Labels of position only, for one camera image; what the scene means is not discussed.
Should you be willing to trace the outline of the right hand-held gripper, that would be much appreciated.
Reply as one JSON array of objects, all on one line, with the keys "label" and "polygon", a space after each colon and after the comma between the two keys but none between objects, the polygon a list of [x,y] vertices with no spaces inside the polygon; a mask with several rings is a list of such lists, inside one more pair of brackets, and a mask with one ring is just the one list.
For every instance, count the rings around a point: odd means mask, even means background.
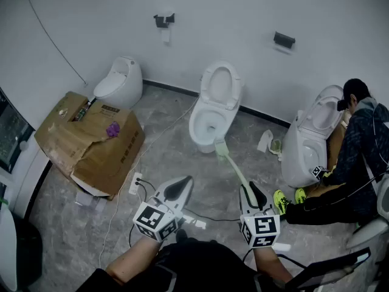
[{"label": "right hand-held gripper", "polygon": [[250,249],[272,246],[280,235],[280,216],[274,209],[273,197],[265,189],[249,182],[259,209],[253,209],[246,188],[239,188],[241,210],[239,230]]}]

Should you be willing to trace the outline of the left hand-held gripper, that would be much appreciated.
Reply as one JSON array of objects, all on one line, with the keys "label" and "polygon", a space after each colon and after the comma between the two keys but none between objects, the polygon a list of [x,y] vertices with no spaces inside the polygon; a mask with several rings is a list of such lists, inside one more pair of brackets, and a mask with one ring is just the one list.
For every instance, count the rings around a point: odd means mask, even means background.
[{"label": "left hand-held gripper", "polygon": [[148,202],[142,202],[133,218],[137,230],[162,243],[179,227],[182,209],[194,187],[192,176],[181,176],[162,183]]}]

